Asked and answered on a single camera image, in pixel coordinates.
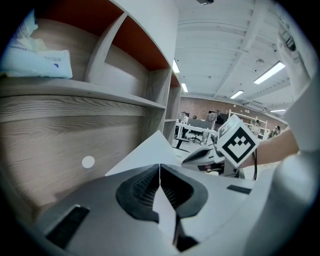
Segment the wooden wall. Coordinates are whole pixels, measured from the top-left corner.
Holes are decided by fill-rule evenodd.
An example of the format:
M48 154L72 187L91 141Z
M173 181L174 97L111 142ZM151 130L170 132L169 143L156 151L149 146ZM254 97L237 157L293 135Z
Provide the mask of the wooden wall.
M226 102L181 97L179 112L186 111L187 113L190 113L190 117L196 115L198 119L205 119L209 111L219 110L221 113L226 113L227 111L229 112L229 110L231 110L232 112L240 113L240 111L242 110L243 114L245 114L246 109L246 107L239 105L235 105L234 107L233 104ZM267 121L266 128L269 130L273 130L276 126L280 126L281 130L284 130L287 127L285 123L282 123L277 119L273 119L272 117L251 109L249 112L249 116L253 118L257 117L262 121Z
M1 182L15 212L30 223L103 177L140 144L145 115L145 107L94 98L1 98ZM93 167L82 166L86 156L94 157Z

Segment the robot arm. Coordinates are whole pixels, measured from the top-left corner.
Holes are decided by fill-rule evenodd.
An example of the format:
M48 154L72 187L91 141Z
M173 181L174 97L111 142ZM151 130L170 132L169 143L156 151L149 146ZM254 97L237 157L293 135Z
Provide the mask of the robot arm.
M233 115L219 128L218 134L213 137L213 145L196 150L182 161L182 166L207 172L206 166L211 165L210 171L235 176L239 166L251 156L258 144L249 128Z

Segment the shelf divider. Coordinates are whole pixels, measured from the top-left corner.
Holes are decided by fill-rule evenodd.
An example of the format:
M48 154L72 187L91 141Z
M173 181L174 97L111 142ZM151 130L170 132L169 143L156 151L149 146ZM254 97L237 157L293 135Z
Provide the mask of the shelf divider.
M110 49L110 46L124 20L128 14L124 12L102 33L95 45L85 71L84 81L93 84L99 84L103 73L104 63Z

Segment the white ceiling panel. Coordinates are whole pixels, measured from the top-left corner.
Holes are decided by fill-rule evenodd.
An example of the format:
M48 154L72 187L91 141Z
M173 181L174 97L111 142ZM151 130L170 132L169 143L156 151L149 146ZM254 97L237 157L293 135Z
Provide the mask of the white ceiling panel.
M268 108L292 104L286 68L254 83L281 59L275 52L279 20L274 2L174 2L179 9L175 59L190 94L227 99L243 90L233 102L257 101Z
M293 102L293 91L291 86L280 89L266 96L256 98L255 102L259 102L265 106L272 107L274 105L287 104Z

